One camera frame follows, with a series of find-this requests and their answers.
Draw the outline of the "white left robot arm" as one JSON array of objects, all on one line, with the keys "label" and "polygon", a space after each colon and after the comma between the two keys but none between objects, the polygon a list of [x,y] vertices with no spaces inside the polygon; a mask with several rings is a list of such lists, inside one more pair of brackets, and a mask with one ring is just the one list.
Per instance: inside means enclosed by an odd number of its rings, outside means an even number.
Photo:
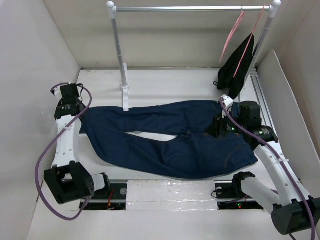
[{"label": "white left robot arm", "polygon": [[44,180],[58,204],[92,198],[107,198],[111,184],[105,173],[90,174],[80,162],[79,138],[82,120],[88,110],[83,103],[83,84],[61,83],[51,93],[60,98],[54,113],[57,124],[55,157]]}]

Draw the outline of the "dark blue denim trousers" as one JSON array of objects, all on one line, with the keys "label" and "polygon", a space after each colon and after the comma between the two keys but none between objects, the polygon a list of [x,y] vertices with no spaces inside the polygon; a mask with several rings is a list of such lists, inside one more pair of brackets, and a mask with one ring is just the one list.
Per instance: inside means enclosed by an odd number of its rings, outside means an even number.
[{"label": "dark blue denim trousers", "polygon": [[99,158],[111,165],[169,178],[198,180],[228,175],[258,160],[242,136],[205,132],[222,112],[212,100],[134,107],[89,108],[84,132]]}]

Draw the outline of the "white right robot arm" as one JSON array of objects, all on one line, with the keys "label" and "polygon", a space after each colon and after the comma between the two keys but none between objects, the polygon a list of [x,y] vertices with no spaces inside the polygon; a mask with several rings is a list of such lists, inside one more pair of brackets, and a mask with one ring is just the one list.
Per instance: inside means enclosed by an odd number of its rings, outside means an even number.
[{"label": "white right robot arm", "polygon": [[205,130],[215,138],[228,133],[239,134],[261,160],[275,189],[262,184],[251,172],[239,172],[232,179],[231,191],[237,197],[244,195],[255,200],[270,216],[281,235],[311,230],[316,238],[316,226],[320,220],[320,199],[314,198],[302,185],[292,170],[289,160],[275,150],[271,143],[279,141],[274,130],[262,125],[261,108],[257,102],[243,101],[239,104],[236,118],[231,116],[234,101],[227,95],[219,98],[222,112],[214,117]]}]

